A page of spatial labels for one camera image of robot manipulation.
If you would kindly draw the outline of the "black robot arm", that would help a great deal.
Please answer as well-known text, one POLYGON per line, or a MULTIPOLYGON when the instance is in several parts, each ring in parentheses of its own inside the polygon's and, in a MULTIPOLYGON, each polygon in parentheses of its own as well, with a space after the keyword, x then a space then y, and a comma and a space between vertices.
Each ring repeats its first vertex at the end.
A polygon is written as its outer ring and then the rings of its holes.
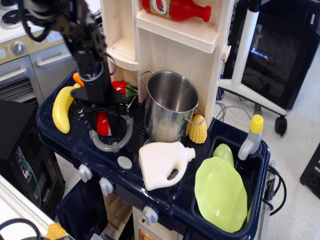
POLYGON ((100 136, 118 130, 120 116, 127 114, 126 97, 112 86, 105 37, 84 0, 19 0, 19 16, 27 35, 42 42, 50 31, 59 32, 78 66, 83 84, 76 83, 59 91, 53 107, 62 105, 62 113, 52 113, 55 126, 70 131, 68 110, 79 105, 91 127, 100 136))

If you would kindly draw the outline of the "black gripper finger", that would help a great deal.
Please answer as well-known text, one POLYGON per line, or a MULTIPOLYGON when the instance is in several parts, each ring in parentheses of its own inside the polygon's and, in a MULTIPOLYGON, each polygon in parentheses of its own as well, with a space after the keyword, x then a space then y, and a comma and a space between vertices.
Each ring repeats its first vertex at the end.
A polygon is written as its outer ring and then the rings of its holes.
POLYGON ((97 111, 84 111, 86 120, 88 121, 92 130, 97 131, 97 111))
POLYGON ((117 111, 109 111, 107 113, 109 123, 109 135, 121 134, 121 115, 117 111))

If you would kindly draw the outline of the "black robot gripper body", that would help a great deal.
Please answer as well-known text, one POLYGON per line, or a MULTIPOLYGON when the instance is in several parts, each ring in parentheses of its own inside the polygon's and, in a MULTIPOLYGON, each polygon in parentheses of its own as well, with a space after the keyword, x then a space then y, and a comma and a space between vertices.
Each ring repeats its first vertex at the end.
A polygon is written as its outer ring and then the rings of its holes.
POLYGON ((71 96, 83 112, 115 111, 121 115, 128 113, 126 97, 112 87, 109 74, 103 73, 90 81, 81 80, 84 82, 84 87, 72 90, 71 96))

